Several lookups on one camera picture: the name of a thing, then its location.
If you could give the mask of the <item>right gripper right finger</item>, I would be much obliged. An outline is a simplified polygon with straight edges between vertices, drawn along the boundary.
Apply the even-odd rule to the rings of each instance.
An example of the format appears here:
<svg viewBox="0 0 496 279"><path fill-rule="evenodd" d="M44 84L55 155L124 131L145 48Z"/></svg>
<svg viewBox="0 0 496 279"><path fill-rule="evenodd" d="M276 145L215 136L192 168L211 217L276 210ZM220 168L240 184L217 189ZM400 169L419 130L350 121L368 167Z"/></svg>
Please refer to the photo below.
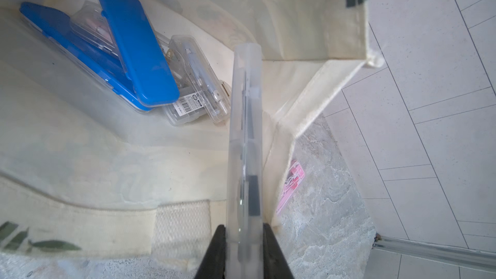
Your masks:
<svg viewBox="0 0 496 279"><path fill-rule="evenodd" d="M268 223L263 224L263 278L294 279L276 236Z"/></svg>

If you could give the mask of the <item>clear compass case with barcode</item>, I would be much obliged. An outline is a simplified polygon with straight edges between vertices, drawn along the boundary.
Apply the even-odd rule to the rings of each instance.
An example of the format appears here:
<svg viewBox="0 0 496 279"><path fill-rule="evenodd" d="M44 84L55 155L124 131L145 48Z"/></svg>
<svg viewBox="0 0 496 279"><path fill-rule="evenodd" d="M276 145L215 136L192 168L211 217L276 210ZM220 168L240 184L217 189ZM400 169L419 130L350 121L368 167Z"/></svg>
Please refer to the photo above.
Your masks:
<svg viewBox="0 0 496 279"><path fill-rule="evenodd" d="M228 120L231 88L218 79L196 40L181 35L157 38L180 91L178 100L164 107L171 125L191 123L204 115L215 124Z"/></svg>

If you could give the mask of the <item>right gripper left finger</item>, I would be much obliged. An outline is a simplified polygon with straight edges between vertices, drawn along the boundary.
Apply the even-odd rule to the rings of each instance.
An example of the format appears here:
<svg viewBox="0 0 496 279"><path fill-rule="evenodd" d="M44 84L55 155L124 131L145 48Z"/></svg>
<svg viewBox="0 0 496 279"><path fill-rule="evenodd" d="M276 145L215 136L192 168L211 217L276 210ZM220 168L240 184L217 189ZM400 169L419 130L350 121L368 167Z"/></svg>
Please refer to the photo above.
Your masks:
<svg viewBox="0 0 496 279"><path fill-rule="evenodd" d="M194 279L223 279L226 267L226 227L219 225Z"/></svg>

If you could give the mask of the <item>clear compass set case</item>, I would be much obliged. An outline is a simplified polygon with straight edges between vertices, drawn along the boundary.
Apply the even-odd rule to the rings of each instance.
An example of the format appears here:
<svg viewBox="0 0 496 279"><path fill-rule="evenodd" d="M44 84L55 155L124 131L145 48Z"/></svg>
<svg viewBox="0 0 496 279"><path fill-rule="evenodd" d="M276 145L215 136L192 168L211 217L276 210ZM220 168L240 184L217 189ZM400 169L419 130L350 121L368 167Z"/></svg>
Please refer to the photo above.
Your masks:
<svg viewBox="0 0 496 279"><path fill-rule="evenodd" d="M227 180L226 278L262 278L262 51L236 46Z"/></svg>

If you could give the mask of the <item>clear case with pink insert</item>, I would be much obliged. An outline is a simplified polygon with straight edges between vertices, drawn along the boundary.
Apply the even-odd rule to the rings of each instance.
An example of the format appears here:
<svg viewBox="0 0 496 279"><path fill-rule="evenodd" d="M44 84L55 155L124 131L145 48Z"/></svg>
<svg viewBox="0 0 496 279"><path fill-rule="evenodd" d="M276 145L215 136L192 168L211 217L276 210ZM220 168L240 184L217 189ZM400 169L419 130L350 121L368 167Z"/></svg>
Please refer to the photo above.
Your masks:
<svg viewBox="0 0 496 279"><path fill-rule="evenodd" d="M117 48L112 40L107 20L97 3L85 1L82 8L70 17L73 33L98 49L118 58Z"/></svg>

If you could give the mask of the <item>cream canvas floral tote bag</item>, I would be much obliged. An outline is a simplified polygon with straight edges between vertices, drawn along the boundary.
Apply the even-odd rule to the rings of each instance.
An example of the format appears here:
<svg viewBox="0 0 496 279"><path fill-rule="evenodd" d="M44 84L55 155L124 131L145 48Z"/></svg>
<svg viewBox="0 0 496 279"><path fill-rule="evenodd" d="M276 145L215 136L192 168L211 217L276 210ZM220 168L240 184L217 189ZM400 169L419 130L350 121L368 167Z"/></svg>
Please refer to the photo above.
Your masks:
<svg viewBox="0 0 496 279"><path fill-rule="evenodd" d="M225 219L228 126L137 112L19 11L85 1L1 0L1 250L195 264ZM367 0L139 1L153 29L193 36L223 81L237 45L260 45L272 222L297 138L369 59Z"/></svg>

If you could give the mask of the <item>blue compass set case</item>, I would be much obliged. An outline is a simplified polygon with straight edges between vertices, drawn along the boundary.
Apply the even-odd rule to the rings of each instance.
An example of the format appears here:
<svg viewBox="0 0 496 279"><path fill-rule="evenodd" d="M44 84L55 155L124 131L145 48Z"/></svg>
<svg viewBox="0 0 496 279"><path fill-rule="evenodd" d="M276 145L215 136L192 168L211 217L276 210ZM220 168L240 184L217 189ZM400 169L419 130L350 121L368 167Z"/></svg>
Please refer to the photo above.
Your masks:
<svg viewBox="0 0 496 279"><path fill-rule="evenodd" d="M180 91L139 0L99 0L126 77L146 107L176 102Z"/></svg>

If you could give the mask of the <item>aluminium rail frame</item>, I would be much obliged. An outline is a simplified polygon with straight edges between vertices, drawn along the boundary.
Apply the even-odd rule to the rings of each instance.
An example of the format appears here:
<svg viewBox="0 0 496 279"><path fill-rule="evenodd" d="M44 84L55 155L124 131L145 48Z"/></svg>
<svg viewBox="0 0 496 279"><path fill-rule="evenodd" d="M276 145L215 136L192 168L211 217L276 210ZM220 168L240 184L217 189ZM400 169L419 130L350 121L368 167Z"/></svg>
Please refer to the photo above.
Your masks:
<svg viewBox="0 0 496 279"><path fill-rule="evenodd" d="M373 249L495 273L495 253L486 251L403 240L379 234L376 234Z"/></svg>

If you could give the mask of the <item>pink compass set case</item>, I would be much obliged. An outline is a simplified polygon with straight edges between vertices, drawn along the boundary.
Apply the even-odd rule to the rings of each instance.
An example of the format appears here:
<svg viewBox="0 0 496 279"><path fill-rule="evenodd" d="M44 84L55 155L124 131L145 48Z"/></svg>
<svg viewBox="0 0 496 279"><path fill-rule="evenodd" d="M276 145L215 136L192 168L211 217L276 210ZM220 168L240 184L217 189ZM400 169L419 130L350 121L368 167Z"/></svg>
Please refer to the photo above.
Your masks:
<svg viewBox="0 0 496 279"><path fill-rule="evenodd" d="M276 208L277 215L279 215L285 208L286 204L294 195L305 177L306 173L304 172L301 164L297 160L292 160L291 166L289 168L289 173L284 182L283 190Z"/></svg>

